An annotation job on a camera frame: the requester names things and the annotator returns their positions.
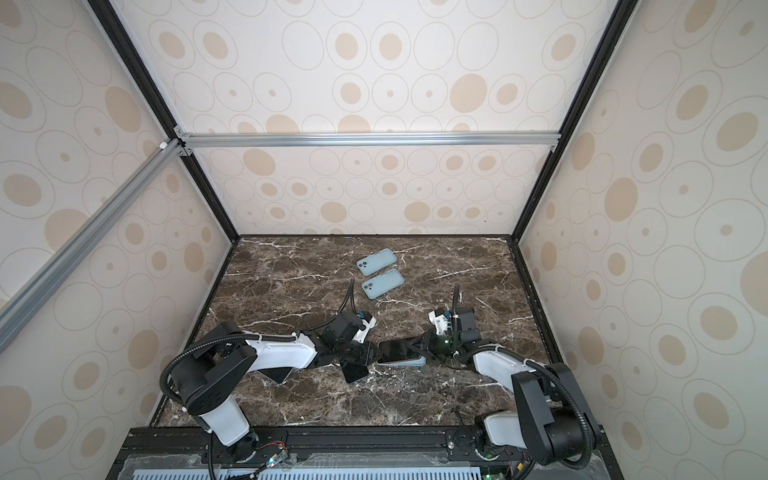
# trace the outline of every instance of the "black metal frame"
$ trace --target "black metal frame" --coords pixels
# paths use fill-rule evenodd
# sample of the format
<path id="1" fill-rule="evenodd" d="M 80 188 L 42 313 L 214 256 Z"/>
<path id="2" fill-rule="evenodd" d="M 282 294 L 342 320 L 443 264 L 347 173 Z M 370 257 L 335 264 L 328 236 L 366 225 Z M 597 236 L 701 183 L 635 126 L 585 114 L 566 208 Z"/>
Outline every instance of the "black metal frame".
<path id="1" fill-rule="evenodd" d="M 91 9 L 101 23 L 101 27 L 106 32 L 128 73 L 131 74 L 139 91 L 152 109 L 157 121 L 160 122 L 165 134 L 169 138 L 178 138 L 179 143 L 184 146 L 184 139 L 174 130 L 177 126 L 176 119 L 170 112 L 170 108 L 165 103 L 163 95 L 160 93 L 154 80 L 152 80 L 147 66 L 141 60 L 138 50 L 131 41 L 131 36 L 125 30 L 112 4 L 109 0 L 88 0 L 88 4 L 91 5 Z M 227 215 L 219 197 L 214 193 L 208 177 L 203 172 L 203 169 L 200 168 L 200 164 L 197 162 L 194 154 L 190 152 L 188 156 L 183 156 L 182 161 L 197 188 L 203 194 L 205 201 L 208 202 L 208 206 L 219 221 L 224 233 L 230 239 L 230 242 L 235 243 L 238 238 L 237 230 Z"/>
<path id="2" fill-rule="evenodd" d="M 632 15 L 632 12 L 637 4 L 638 0 L 619 0 L 610 21 L 605 29 L 605 32 L 598 43 L 598 47 L 594 53 L 594 56 L 588 66 L 587 72 L 582 80 L 576 96 L 571 104 L 571 107 L 566 114 L 561 127 L 561 139 L 554 152 L 550 153 L 544 166 L 541 169 L 538 179 L 531 191 L 531 195 L 525 204 L 522 211 L 522 215 L 518 220 L 515 229 L 511 236 L 506 235 L 440 235 L 440 236 L 423 236 L 418 235 L 414 237 L 504 237 L 508 241 L 510 253 L 515 261 L 515 265 L 521 276 L 521 281 L 524 285 L 528 301 L 531 304 L 531 311 L 534 316 L 534 320 L 538 326 L 539 333 L 544 342 L 547 354 L 551 362 L 561 361 L 562 355 L 557 347 L 557 343 L 554 340 L 549 322 L 547 321 L 545 312 L 541 306 L 541 301 L 536 293 L 533 281 L 531 279 L 528 268 L 525 265 L 525 261 L 521 255 L 519 242 L 522 238 L 525 229 L 533 217 L 536 208 L 541 201 L 545 189 L 558 166 L 560 159 L 565 152 L 568 143 L 573 136 L 576 127 L 590 101 L 595 88 L 609 62 L 611 55 L 616 48 L 621 34 Z M 134 79 L 134 82 L 138 86 L 142 95 L 149 104 L 154 115 L 161 124 L 161 127 L 165 131 L 168 137 L 175 137 L 183 143 L 183 138 L 180 137 L 180 132 L 177 132 L 174 128 L 177 126 L 177 122 L 174 119 L 173 114 L 168 108 L 162 94 L 157 88 L 157 85 L 152 80 L 152 77 L 141 60 L 137 49 L 134 47 L 131 41 L 130 35 L 125 30 L 119 17 L 117 16 L 114 8 L 109 0 L 88 0 L 91 5 L 98 21 L 110 38 L 115 50 L 121 57 L 121 60 L 125 64 L 127 70 Z M 215 194 L 207 176 L 200 168 L 200 164 L 194 155 L 190 154 L 186 157 L 182 157 L 185 167 L 192 176 L 195 184 L 200 189 L 206 202 L 208 203 L 214 216 L 219 221 L 225 234 L 230 239 L 232 247 L 230 248 L 227 258 L 219 272 L 218 277 L 214 282 L 214 287 L 211 290 L 210 295 L 206 299 L 204 308 L 200 312 L 200 315 L 195 323 L 193 332 L 190 335 L 190 342 L 197 335 L 200 325 L 207 313 L 208 306 L 213 301 L 214 294 L 220 284 L 227 265 L 230 262 L 231 257 L 234 255 L 235 247 L 237 246 L 241 236 L 237 233 L 231 219 L 227 215 L 222 203 L 218 196 Z M 248 235 L 243 237 L 296 237 L 293 235 Z M 368 237 L 365 235 L 359 235 L 354 237 Z M 410 235 L 376 235 L 371 237 L 410 237 Z M 152 418 L 151 425 L 156 425 L 160 414 L 164 409 L 164 401 L 161 401 L 154 416 Z M 357 435 L 355 438 L 359 441 L 362 438 L 367 439 L 370 443 L 370 451 L 373 452 L 447 452 L 447 431 L 456 430 L 461 427 L 281 427 L 278 429 L 260 429 L 260 431 L 275 432 L 280 430 L 285 432 L 291 439 L 296 439 L 296 443 L 291 441 L 293 445 L 292 450 L 297 449 L 304 452 L 328 452 L 330 449 L 336 449 L 336 451 L 349 451 L 349 443 L 346 442 L 346 447 L 339 443 L 330 442 L 329 439 L 344 439 L 349 435 Z M 308 433 L 314 431 L 317 435 L 311 437 L 316 440 L 316 443 L 308 445 L 300 440 L 306 440 Z M 387 443 L 387 438 L 397 435 L 396 441 L 390 441 Z M 419 444 L 416 440 L 422 441 L 429 437 L 426 444 Z M 129 455 L 146 454 L 156 455 L 158 453 L 201 453 L 206 455 L 207 435 L 202 433 L 202 430 L 198 427 L 187 428 L 158 428 L 150 427 L 146 429 L 132 429 L 131 434 L 126 439 L 123 449 L 118 455 L 118 460 L 110 470 L 108 478 L 117 478 L 121 469 L 122 462 Z M 606 443 L 600 446 L 600 450 L 603 453 L 604 460 L 608 466 L 608 471 L 614 480 L 623 479 L 621 471 L 619 470 L 615 457 L 611 451 L 611 447 Z M 488 462 L 479 461 L 481 465 L 489 466 Z"/>

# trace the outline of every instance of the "light blue smartphone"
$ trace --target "light blue smartphone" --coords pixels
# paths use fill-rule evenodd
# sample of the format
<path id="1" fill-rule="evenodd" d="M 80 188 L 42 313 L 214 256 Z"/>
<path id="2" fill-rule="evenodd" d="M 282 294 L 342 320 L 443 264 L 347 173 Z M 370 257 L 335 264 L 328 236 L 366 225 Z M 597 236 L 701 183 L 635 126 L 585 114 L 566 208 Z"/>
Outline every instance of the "light blue smartphone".
<path id="1" fill-rule="evenodd" d="M 401 286 L 405 282 L 406 279 L 402 278 L 400 272 L 397 270 L 390 270 L 389 272 L 374 276 L 371 280 L 363 282 L 362 290 L 366 293 L 368 298 L 373 300 L 377 296 L 381 296 L 390 290 Z"/>
<path id="2" fill-rule="evenodd" d="M 360 269 L 363 275 L 368 276 L 392 265 L 396 261 L 397 256 L 389 248 L 385 248 L 373 255 L 368 255 L 362 260 L 358 260 L 357 268 Z"/>

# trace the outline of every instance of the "patterned wall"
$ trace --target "patterned wall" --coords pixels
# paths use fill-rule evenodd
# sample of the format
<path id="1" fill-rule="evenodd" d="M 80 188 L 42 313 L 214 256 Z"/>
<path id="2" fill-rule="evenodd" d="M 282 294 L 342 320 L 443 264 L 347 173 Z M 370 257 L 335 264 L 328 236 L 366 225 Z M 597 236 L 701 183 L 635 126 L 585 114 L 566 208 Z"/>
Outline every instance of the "patterned wall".
<path id="1" fill-rule="evenodd" d="M 114 0 L 187 131 L 557 130 L 615 0 Z"/>
<path id="2" fill-rule="evenodd" d="M 0 307 L 165 138 L 73 0 L 0 2 Z"/>
<path id="3" fill-rule="evenodd" d="M 249 233 L 506 233 L 547 145 L 201 148 Z"/>
<path id="4" fill-rule="evenodd" d="M 173 161 L 0 355 L 0 478 L 102 480 L 229 241 Z"/>
<path id="5" fill-rule="evenodd" d="M 522 242 L 629 480 L 768 472 L 768 2 L 636 14 Z"/>

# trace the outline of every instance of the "black corner post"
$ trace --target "black corner post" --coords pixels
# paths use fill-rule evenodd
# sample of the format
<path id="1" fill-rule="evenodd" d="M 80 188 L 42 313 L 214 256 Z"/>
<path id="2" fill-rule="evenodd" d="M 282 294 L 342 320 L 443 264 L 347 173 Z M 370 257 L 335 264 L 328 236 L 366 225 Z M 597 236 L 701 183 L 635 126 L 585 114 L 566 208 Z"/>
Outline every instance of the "black corner post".
<path id="1" fill-rule="evenodd" d="M 177 126 L 176 119 L 170 112 L 168 105 L 163 99 L 163 95 L 160 90 L 157 89 L 157 85 L 152 80 L 152 76 L 147 70 L 146 65 L 141 60 L 139 52 L 134 47 L 131 37 L 125 30 L 118 14 L 115 12 L 112 4 L 109 0 L 88 0 L 91 8 L 96 15 L 96 18 L 101 23 L 101 27 L 107 33 L 114 49 L 120 55 L 123 64 L 128 69 L 131 77 L 139 88 L 139 91 L 149 104 L 154 116 L 160 122 L 163 131 L 169 138 L 178 138 L 179 142 L 184 145 L 184 139 L 181 138 L 174 130 Z M 190 176 L 203 194 L 205 201 L 208 203 L 214 216 L 219 221 L 219 224 L 224 230 L 231 243 L 237 242 L 240 237 L 232 224 L 227 212 L 223 205 L 216 196 L 213 187 L 211 186 L 208 178 L 205 176 L 203 169 L 194 157 L 194 154 L 189 151 L 188 156 L 183 156 L 181 159 L 184 162 L 184 166 L 187 168 Z"/>
<path id="2" fill-rule="evenodd" d="M 619 0 L 616 4 L 611 19 L 605 27 L 603 36 L 598 43 L 598 47 L 594 51 L 592 60 L 587 67 L 587 72 L 584 74 L 584 78 L 581 80 L 578 90 L 576 90 L 576 96 L 574 97 L 571 107 L 568 109 L 568 113 L 565 115 L 562 127 L 560 127 L 560 140 L 558 146 L 547 156 L 547 160 L 544 162 L 544 166 L 541 168 L 541 173 L 536 179 L 536 183 L 531 190 L 531 195 L 528 197 L 528 201 L 525 202 L 522 215 L 515 225 L 515 230 L 512 232 L 512 242 L 519 243 L 520 239 L 531 222 L 536 207 L 538 206 L 541 197 L 549 185 L 549 180 L 552 178 L 555 169 L 560 163 L 560 159 L 565 152 L 565 148 L 571 141 L 571 137 L 576 131 L 581 116 L 584 114 L 584 110 L 587 108 L 587 104 L 592 98 L 592 94 L 598 86 L 600 78 L 603 76 L 608 62 L 611 60 L 611 55 L 614 53 L 616 45 L 618 45 L 621 34 L 624 33 L 624 29 L 627 27 L 629 19 L 632 17 L 632 12 L 637 5 L 638 0 Z"/>

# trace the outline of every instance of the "marble tabletop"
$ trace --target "marble tabletop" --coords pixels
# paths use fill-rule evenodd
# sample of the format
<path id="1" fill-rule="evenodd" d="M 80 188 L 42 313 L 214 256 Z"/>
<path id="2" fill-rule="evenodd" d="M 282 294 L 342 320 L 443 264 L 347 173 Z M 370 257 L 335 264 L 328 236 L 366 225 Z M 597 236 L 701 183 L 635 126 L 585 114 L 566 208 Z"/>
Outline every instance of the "marble tabletop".
<path id="1" fill-rule="evenodd" d="M 406 282 L 369 300 L 356 261 L 382 248 L 396 252 Z M 198 337 L 223 320 L 274 334 L 317 325 L 339 307 L 352 276 L 357 308 L 378 321 L 368 335 L 374 343 L 428 329 L 427 313 L 447 307 L 460 283 L 462 305 L 475 308 L 484 339 L 546 360 L 507 243 L 496 237 L 244 237 Z M 351 385 L 335 366 L 295 370 L 282 385 L 251 373 L 234 395 L 254 425 L 458 425 L 456 412 L 469 423 L 475 415 L 515 410 L 505 389 L 474 372 L 436 362 L 369 369 L 368 377 Z M 170 403 L 158 422 L 193 424 Z"/>

